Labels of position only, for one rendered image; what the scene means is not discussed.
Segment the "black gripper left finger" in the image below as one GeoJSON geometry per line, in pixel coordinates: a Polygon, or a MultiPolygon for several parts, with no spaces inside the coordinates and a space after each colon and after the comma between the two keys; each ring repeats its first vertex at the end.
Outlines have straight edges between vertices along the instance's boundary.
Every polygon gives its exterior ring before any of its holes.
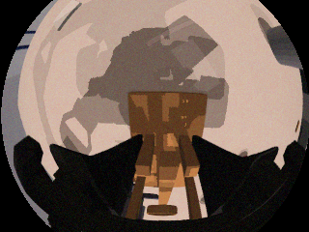
{"type": "Polygon", "coordinates": [[[58,167],[88,181],[113,216],[122,216],[135,177],[135,163],[142,150],[143,135],[136,134],[107,151],[92,156],[51,143],[58,167]]]}

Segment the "grey cylinder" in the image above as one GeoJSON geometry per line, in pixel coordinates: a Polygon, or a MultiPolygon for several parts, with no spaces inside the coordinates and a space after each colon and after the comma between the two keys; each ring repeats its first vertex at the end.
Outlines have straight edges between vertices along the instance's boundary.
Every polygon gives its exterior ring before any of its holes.
{"type": "Polygon", "coordinates": [[[271,53],[274,53],[275,59],[281,65],[293,66],[295,69],[297,67],[302,70],[300,58],[298,58],[294,44],[291,43],[289,35],[286,34],[282,26],[267,30],[267,42],[271,47],[271,53]]]}

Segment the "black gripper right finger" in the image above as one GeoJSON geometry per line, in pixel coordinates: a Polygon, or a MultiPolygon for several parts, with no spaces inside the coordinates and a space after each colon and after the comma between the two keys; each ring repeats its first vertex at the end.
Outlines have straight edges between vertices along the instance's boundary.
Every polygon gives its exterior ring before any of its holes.
{"type": "Polygon", "coordinates": [[[239,192],[251,171],[267,165],[271,160],[274,161],[279,151],[278,147],[271,147],[260,154],[258,152],[243,158],[198,135],[192,135],[192,144],[201,165],[198,178],[208,217],[223,213],[221,208],[239,192]]]}

